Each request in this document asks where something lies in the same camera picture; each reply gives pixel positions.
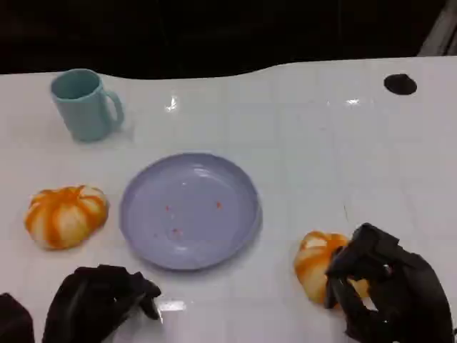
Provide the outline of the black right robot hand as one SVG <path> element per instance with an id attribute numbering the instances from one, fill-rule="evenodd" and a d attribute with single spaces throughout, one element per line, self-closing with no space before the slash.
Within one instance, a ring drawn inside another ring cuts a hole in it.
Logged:
<path id="1" fill-rule="evenodd" d="M 372 224 L 362 224 L 331 255 L 324 307 L 336 305 L 357 342 L 454 342 L 443 287 L 420 255 Z"/>

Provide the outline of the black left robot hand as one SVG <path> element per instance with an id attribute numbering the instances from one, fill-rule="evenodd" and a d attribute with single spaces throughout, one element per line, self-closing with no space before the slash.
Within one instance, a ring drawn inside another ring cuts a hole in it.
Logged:
<path id="1" fill-rule="evenodd" d="M 160 288 L 141 272 L 100 264 L 68 275 L 49 307 L 43 342 L 103 342 L 140 309 L 159 319 Z"/>

